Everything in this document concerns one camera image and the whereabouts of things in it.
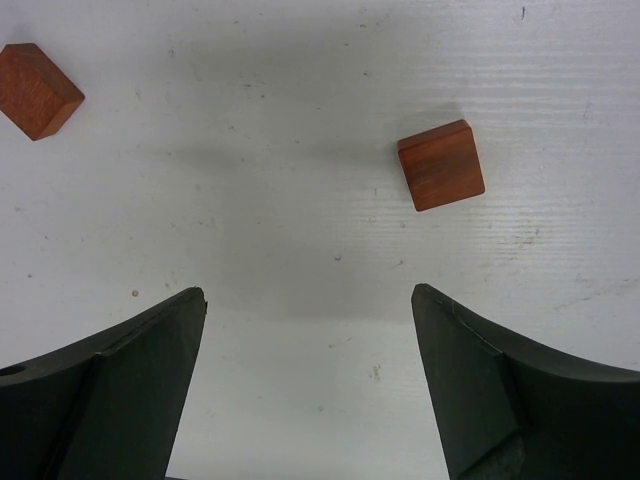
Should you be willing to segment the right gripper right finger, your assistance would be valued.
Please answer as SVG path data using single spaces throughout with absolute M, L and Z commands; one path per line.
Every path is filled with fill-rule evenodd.
M 638 478 L 638 372 L 545 346 L 428 284 L 411 304 L 450 478 Z

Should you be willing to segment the reddish brown wood block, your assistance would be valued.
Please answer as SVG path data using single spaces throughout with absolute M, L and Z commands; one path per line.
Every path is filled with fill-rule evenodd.
M 473 131 L 464 119 L 399 140 L 397 153 L 418 212 L 485 193 Z

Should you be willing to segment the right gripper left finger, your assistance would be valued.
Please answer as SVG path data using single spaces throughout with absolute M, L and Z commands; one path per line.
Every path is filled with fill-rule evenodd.
M 203 290 L 190 287 L 2 368 L 2 478 L 164 478 L 206 313 Z

